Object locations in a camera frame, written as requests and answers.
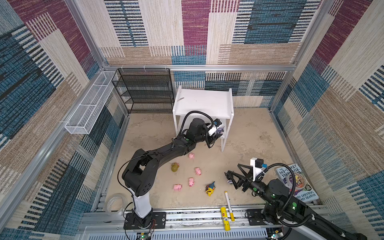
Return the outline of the olive green toy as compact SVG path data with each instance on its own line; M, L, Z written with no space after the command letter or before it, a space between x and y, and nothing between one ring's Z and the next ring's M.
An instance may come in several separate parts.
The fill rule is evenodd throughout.
M172 163L171 164L171 171L175 173L178 171L179 167L180 167L180 165L178 163Z

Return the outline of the white two-tier shelf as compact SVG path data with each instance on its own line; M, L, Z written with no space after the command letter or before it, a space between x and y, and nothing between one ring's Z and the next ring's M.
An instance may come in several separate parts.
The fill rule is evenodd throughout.
M201 111L213 119L220 119L224 128L224 133L220 137L223 152L235 115L232 89L226 92L207 91L183 89L179 86L173 107L176 133L179 133L182 122L190 111Z

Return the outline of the clear tape roll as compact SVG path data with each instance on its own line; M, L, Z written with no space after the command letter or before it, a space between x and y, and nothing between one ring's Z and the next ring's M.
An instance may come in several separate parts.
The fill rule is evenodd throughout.
M127 206L128 199L124 195L114 194L106 200L105 211L110 216L122 216Z

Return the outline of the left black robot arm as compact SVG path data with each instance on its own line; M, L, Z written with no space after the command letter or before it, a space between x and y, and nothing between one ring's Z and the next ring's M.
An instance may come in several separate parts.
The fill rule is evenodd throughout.
M150 203L149 191L155 183L158 169L169 161L187 155L196 145L205 142L208 148L214 146L216 140L222 136L219 128L223 125L219 119L213 119L201 111L191 111L186 114L182 126L172 141L158 149L151 151L137 150L127 161L125 169L119 169L120 183L133 198L134 208L125 217L125 230L149 229L158 225L166 218L165 213L156 217Z

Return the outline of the yellow blue figure toy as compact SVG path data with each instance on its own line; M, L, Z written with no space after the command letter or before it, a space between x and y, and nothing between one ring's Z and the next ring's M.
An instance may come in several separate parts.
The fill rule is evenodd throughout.
M206 186L206 194L210 197L212 194L213 194L213 192L214 192L214 190L215 190L215 182L212 182L211 184L208 184L207 186Z

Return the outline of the pink pig toy left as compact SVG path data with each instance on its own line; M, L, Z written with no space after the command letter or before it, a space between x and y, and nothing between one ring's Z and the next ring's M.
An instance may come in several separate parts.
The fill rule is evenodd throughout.
M175 184L175 185L173 186L173 190L174 190L174 191L178 191L178 192L179 192L179 191L181 191L181 190L182 190L182 187L183 187L183 186L182 186L182 185L180 185L180 184Z

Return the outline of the yellow glue stick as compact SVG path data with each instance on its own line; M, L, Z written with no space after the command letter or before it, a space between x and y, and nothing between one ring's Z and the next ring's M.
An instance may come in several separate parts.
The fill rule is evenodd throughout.
M228 219L227 210L225 207L221 207L220 210L221 210L221 216L222 216L222 221L224 224L225 231L230 231L231 227L230 227L230 223L229 223L229 219Z

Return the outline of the purple-eared black figure toy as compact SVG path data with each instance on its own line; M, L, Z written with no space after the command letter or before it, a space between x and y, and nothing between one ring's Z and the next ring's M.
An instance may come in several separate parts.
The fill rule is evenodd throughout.
M219 127L219 128L217 129L217 134L222 135L222 134L224 133L224 130L225 130L224 127Z

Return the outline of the white yellow marker pen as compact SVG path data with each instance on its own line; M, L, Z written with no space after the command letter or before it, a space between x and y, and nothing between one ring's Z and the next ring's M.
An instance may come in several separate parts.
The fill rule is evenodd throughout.
M235 217L234 217L233 209L232 209L232 206L231 206L229 194L228 194L227 191L225 191L224 193L225 193L225 197L226 197L226 201L227 201L227 205L228 205L228 210L229 210L229 213L230 213L231 221L235 222Z

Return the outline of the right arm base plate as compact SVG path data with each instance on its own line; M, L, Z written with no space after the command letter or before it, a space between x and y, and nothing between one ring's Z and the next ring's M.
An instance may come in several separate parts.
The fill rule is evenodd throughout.
M245 212L245 217L250 226L265 226L267 225L264 220L261 209L248 209Z

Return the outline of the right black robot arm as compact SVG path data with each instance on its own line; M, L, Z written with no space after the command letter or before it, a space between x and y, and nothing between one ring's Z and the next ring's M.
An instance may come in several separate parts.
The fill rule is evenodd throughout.
M261 173L254 175L256 168L238 164L241 174L233 171L225 172L228 180L232 181L235 189L240 187L243 191L251 190L257 197L266 202L261 213L263 221L277 225L280 224L290 229L301 230L312 240L366 240L367 237L360 233L350 233L341 229L325 219L306 203L294 197L296 179L293 178L291 189L280 180L271 180L268 184L262 181L262 176L273 167L284 167L292 175L293 170L286 164L275 163L267 166Z

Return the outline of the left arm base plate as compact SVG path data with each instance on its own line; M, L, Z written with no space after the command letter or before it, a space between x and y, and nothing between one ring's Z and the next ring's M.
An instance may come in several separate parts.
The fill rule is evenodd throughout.
M124 230L164 229L166 219L166 212L151 211L144 218L140 218L136 213L127 213L125 216Z

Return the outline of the pink pig toy lower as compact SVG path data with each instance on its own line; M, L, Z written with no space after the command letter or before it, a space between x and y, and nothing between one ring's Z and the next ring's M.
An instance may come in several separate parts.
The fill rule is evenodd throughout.
M189 178L189 187L193 187L195 185L194 178Z

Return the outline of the round sticker tape roll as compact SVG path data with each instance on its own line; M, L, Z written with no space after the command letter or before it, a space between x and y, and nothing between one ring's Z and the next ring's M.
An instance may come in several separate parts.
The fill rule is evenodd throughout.
M295 173L295 180L296 180L296 190L295 191L301 191L307 185L306 178L300 173Z

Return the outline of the treehouse book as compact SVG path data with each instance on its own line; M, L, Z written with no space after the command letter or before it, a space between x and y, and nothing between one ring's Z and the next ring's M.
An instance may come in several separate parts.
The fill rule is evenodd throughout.
M289 165L289 167L292 169L294 173L300 173L305 177L304 172L297 164ZM277 173L278 178L283 182L283 184L291 190L293 187L293 176L291 172L285 167L276 168L275 171ZM301 191L295 191L294 196L300 201L305 203L311 203L319 199L318 194L310 185L308 180L305 188Z

